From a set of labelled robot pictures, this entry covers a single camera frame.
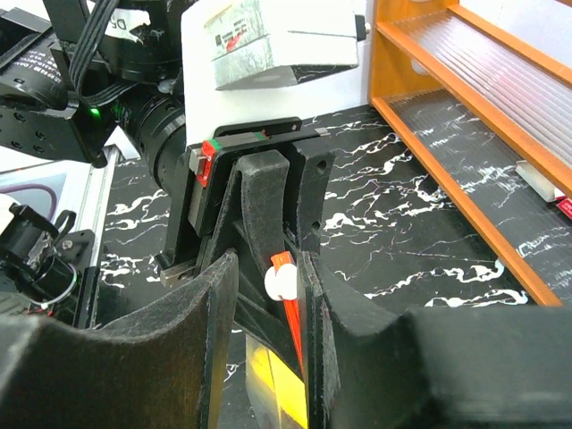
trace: clear plastic panel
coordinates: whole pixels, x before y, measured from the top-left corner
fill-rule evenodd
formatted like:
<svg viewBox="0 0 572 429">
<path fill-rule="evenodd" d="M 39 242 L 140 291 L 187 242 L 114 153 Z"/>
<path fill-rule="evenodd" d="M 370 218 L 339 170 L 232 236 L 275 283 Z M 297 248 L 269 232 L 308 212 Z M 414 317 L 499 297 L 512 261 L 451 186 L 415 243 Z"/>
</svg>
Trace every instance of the clear plastic panel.
<svg viewBox="0 0 572 429">
<path fill-rule="evenodd" d="M 396 25 L 572 167 L 572 88 L 447 12 Z"/>
<path fill-rule="evenodd" d="M 270 349 L 249 335 L 246 385 L 261 428 L 307 428 L 304 383 Z"/>
</svg>

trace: label on box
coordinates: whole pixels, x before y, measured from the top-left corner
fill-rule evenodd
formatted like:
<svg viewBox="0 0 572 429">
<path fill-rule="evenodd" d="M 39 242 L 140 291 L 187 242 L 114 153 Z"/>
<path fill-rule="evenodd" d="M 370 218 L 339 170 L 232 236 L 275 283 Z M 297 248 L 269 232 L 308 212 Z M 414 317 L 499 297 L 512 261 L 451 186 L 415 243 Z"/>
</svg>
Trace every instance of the label on box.
<svg viewBox="0 0 572 429">
<path fill-rule="evenodd" d="M 96 3 L 94 0 L 88 1 L 89 12 L 92 13 Z M 143 44 L 143 41 L 132 30 L 142 25 L 151 25 L 151 16 L 147 11 L 136 9 L 116 8 L 105 29 L 105 34 L 111 38 L 123 38 L 132 42 Z"/>
<path fill-rule="evenodd" d="M 206 34 L 212 40 L 212 61 L 264 35 L 260 7 L 259 0 L 244 0 L 218 13 L 205 25 Z"/>
<path fill-rule="evenodd" d="M 572 200 L 570 198 L 566 198 L 560 201 L 558 208 L 562 210 L 566 216 L 572 219 Z"/>
</svg>

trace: yellow object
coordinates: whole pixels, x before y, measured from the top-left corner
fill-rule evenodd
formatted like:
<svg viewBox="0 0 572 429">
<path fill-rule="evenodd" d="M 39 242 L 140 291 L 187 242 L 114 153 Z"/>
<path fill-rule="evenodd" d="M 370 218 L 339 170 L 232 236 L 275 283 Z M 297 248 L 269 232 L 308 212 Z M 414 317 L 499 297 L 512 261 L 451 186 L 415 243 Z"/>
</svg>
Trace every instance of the yellow object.
<svg viewBox="0 0 572 429">
<path fill-rule="evenodd" d="M 304 383 L 271 350 L 250 337 L 247 337 L 247 390 L 261 425 L 307 429 Z"/>
</svg>

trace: black marble surface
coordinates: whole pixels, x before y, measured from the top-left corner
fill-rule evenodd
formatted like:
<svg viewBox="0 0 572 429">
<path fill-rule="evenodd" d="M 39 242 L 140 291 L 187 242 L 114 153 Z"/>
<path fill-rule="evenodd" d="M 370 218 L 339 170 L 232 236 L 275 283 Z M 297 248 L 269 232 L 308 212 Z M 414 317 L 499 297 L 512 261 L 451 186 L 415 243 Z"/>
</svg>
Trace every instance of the black marble surface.
<svg viewBox="0 0 572 429">
<path fill-rule="evenodd" d="M 401 313 L 413 306 L 529 302 L 391 128 L 363 106 L 307 121 L 332 136 L 337 161 L 324 204 L 323 256 L 351 286 Z M 140 161 L 116 169 L 106 219 L 97 323 L 169 292 L 153 255 L 162 249 L 169 198 Z M 257 427 L 244 389 L 244 333 L 236 329 L 219 427 Z"/>
<path fill-rule="evenodd" d="M 522 157 L 446 90 L 392 107 L 556 296 L 572 303 L 572 222 L 518 175 Z"/>
</svg>

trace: green led light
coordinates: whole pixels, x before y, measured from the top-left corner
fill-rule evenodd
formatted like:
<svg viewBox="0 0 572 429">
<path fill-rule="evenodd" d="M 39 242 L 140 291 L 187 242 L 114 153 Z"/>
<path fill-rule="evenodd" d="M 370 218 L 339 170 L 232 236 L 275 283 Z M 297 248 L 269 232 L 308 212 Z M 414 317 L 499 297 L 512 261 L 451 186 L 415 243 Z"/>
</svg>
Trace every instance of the green led light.
<svg viewBox="0 0 572 429">
<path fill-rule="evenodd" d="M 91 115 L 96 117 L 97 119 L 101 118 L 101 113 L 99 112 L 99 109 L 94 107 L 92 109 L 89 109 L 89 111 L 91 112 Z"/>
</svg>

